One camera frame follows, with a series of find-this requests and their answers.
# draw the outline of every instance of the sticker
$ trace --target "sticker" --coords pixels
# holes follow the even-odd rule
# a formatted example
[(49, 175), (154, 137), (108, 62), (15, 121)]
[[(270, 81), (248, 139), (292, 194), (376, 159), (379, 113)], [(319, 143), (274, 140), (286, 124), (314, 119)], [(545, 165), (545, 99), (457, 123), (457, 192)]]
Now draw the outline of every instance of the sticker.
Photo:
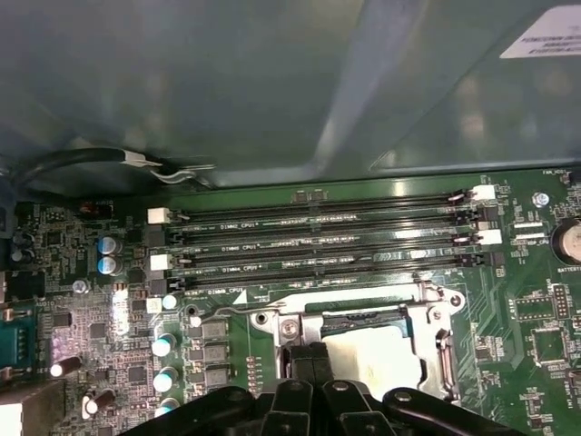
[(549, 9), (500, 57), (573, 55), (581, 55), (581, 5)]

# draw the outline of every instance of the metal panel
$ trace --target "metal panel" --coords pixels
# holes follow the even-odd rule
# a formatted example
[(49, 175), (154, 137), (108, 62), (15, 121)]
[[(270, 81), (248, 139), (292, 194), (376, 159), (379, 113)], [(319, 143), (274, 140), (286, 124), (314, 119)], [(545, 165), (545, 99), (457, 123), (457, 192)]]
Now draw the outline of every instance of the metal panel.
[[(581, 59), (498, 59), (567, 3), (4, 0), (3, 164), (92, 139), (216, 163), (219, 186), (571, 162)], [(98, 165), (45, 186), (148, 181)]]

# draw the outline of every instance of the motherboard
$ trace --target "motherboard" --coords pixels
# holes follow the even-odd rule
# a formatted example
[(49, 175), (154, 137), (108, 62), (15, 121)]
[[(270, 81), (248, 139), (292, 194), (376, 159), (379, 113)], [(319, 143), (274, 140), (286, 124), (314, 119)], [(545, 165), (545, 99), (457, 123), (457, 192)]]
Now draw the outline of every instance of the motherboard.
[(581, 173), (287, 185), (17, 208), (1, 383), (64, 380), (52, 436), (114, 436), (225, 385), (420, 389), (530, 434), (581, 417)]

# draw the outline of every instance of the green circuit board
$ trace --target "green circuit board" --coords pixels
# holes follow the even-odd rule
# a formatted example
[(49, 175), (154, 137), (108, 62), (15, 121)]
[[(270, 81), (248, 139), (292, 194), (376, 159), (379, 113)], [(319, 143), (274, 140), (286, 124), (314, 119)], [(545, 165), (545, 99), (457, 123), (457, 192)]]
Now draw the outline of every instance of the green circuit board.
[[(228, 383), (258, 395), (277, 371), (272, 335), (253, 328), (250, 313), (297, 293), (417, 280), (466, 298), (451, 317), (463, 407), (530, 434), (576, 434), (581, 266), (557, 258), (553, 241), (558, 226), (581, 213), (581, 185), (571, 174), (172, 190), (100, 202), (103, 216), (92, 219), (21, 204), (20, 243), (31, 256), (13, 269), (44, 273), (33, 376), (47, 377), (51, 363), (70, 355), (84, 361), (67, 376), (67, 418), (52, 435), (118, 434), (151, 419), (164, 398), (184, 403)], [(488, 194), (474, 202), (468, 197), (478, 186)], [(465, 201), (451, 203), (458, 193)], [(538, 203), (540, 193), (548, 204)], [(500, 240), (470, 239), (489, 231)], [(119, 243), (108, 256), (114, 274), (98, 271), (104, 236)], [(455, 244), (458, 237), (468, 243)], [(86, 292), (74, 291), (78, 281)], [(175, 306), (164, 307), (168, 292)], [(396, 300), (366, 294), (310, 310)], [(177, 343), (168, 356), (153, 356), (152, 341), (165, 332)], [(153, 378), (166, 366), (178, 380), (159, 393)], [(114, 403), (83, 416), (83, 396), (105, 388), (115, 391)]]

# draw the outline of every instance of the mounting screw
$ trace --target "mounting screw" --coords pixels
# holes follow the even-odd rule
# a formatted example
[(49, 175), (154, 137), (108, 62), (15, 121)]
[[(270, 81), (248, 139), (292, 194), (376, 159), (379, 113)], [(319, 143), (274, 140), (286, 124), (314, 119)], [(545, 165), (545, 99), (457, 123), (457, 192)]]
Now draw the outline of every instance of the mounting screw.
[(538, 207), (545, 207), (549, 204), (551, 198), (546, 193), (534, 193), (533, 194), (533, 204)]
[(396, 392), (396, 400), (401, 401), (401, 402), (410, 402), (411, 401), (411, 395), (409, 395), (407, 392)]
[(346, 391), (349, 388), (349, 385), (344, 381), (335, 381), (333, 383), (333, 389), (335, 391)]
[(281, 324), (281, 334), (287, 339), (295, 339), (299, 336), (299, 325), (293, 320), (283, 321)]

